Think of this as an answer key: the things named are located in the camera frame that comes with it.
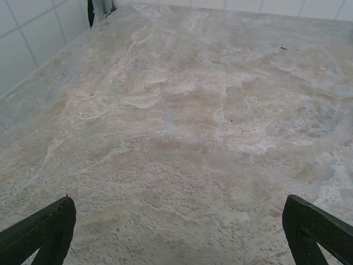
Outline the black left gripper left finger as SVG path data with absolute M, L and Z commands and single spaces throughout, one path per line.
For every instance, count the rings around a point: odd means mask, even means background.
M 76 224 L 76 207 L 65 196 L 1 231 L 1 264 L 63 264 Z

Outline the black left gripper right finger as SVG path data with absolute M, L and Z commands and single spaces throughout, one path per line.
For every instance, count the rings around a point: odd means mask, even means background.
M 320 247 L 352 264 L 352 226 L 299 196 L 287 197 L 282 226 L 296 264 L 327 264 Z

